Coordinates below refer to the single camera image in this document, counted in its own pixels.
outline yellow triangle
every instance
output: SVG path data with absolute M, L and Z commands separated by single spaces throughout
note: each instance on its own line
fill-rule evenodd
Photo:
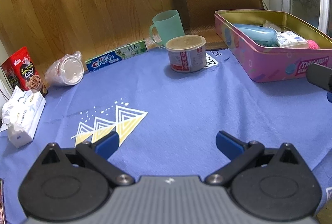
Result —
M 93 134 L 93 132 L 86 132 L 82 134 L 78 134 L 75 139 L 75 147 L 77 144 L 80 144 L 81 142 L 85 141 L 88 137 L 90 137 Z
M 117 124 L 117 133 L 120 137 L 120 145 L 125 141 L 125 139 L 132 133 L 132 131 L 139 125 L 139 123 L 143 120 L 146 114 L 139 115 L 127 120 L 124 120 Z
M 115 128 L 115 125 L 93 131 L 91 142 L 95 143 L 99 141 L 101 138 L 105 137 L 108 133 L 110 133 L 113 128 Z

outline ribbed gray surface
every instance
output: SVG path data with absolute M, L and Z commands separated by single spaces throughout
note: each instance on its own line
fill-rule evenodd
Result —
M 105 206 L 70 224 L 267 224 L 244 213 L 222 187 L 207 186 L 196 176 L 142 177 L 118 187 Z M 314 224 L 306 218 L 293 224 Z M 28 219 L 25 224 L 42 224 Z

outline phone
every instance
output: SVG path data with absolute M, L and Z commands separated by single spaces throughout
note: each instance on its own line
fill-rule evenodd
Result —
M 3 202 L 3 179 L 0 178 L 0 224 L 6 224 L 5 205 Z

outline green mug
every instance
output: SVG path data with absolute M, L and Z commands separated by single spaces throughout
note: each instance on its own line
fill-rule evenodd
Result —
M 161 12 L 154 16 L 152 21 L 153 24 L 150 27 L 150 37 L 158 46 L 165 46 L 168 40 L 185 35 L 179 12 L 177 10 L 167 10 L 165 12 Z M 161 42 L 157 42 L 153 38 L 152 29 L 154 27 L 156 27 L 158 31 Z

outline pink tin box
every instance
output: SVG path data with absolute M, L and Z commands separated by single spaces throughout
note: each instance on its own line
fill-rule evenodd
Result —
M 262 47 L 232 25 L 262 25 L 267 20 L 283 31 L 292 30 L 307 40 L 315 41 L 321 49 Z M 268 10 L 216 11 L 215 27 L 217 34 L 255 82 L 302 78 L 312 63 L 332 67 L 332 39 L 291 14 Z

